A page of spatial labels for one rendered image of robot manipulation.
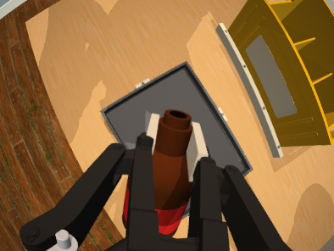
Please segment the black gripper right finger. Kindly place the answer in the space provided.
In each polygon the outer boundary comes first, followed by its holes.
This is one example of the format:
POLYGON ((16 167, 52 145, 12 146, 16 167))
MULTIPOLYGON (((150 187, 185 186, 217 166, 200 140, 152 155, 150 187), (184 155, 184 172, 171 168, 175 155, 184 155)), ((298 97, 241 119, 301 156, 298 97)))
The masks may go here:
POLYGON ((186 150, 192 182, 187 237, 199 237, 198 251, 230 251, 228 228, 237 251, 292 251, 241 171, 234 165, 217 166, 199 123, 192 122, 192 128, 186 150))

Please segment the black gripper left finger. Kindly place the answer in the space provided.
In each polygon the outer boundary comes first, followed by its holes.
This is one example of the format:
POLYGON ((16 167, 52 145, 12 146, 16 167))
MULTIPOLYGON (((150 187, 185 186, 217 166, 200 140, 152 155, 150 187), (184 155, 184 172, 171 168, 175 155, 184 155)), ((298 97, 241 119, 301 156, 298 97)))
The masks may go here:
POLYGON ((122 175, 131 175, 127 251, 160 251, 153 186, 158 124, 159 114, 152 114, 148 132, 137 137, 133 149, 109 144, 53 209, 24 224, 19 236, 25 250, 79 251, 122 175))

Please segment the brown bottle with red label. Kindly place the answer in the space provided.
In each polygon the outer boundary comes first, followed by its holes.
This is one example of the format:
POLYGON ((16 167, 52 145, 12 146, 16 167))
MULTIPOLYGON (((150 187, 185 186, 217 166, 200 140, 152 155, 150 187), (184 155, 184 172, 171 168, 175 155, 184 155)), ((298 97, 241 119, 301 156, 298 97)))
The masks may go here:
MULTIPOLYGON (((153 150, 153 181, 155 211, 159 232, 173 237, 181 223, 191 197, 192 182, 188 180, 186 150, 192 134, 192 117, 182 111, 167 109, 159 119, 153 150)), ((126 229, 129 188, 125 190, 122 222, 126 229)))

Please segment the yellow divided crate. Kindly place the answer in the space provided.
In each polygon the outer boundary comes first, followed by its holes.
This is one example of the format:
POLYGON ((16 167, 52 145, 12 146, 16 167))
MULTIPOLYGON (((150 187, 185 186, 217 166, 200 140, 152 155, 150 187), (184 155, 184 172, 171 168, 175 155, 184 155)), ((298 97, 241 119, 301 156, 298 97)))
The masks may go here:
POLYGON ((334 14, 326 1, 247 0, 227 31, 280 146, 332 145, 334 14))

